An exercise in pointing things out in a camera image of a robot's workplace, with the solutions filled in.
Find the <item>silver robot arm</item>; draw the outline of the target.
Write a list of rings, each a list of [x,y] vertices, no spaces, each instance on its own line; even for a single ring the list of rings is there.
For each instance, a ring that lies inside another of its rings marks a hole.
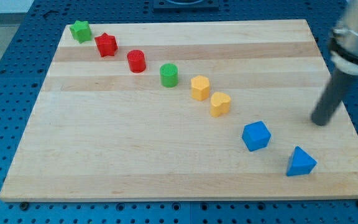
[[[350,0],[329,41],[331,60],[343,73],[358,75],[358,0]]]

